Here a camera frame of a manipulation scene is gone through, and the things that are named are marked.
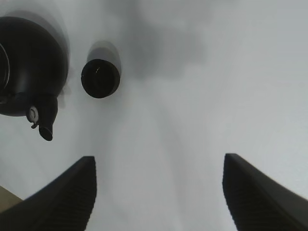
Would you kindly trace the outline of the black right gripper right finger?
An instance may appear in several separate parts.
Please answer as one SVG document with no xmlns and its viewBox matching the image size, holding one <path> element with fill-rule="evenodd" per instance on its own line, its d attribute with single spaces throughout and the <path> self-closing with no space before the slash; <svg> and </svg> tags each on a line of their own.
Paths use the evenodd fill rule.
<svg viewBox="0 0 308 231">
<path fill-rule="evenodd" d="M 239 231 L 308 229 L 308 201 L 237 154 L 225 154 L 222 188 Z"/>
</svg>

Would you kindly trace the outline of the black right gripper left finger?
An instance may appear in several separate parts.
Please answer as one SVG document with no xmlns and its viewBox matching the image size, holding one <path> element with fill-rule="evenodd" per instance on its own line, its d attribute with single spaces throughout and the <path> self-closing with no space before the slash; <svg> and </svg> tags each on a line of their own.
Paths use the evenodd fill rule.
<svg viewBox="0 0 308 231">
<path fill-rule="evenodd" d="M 96 161 L 84 156 L 40 191 L 1 212 L 0 229 L 84 231 L 96 196 Z"/>
</svg>

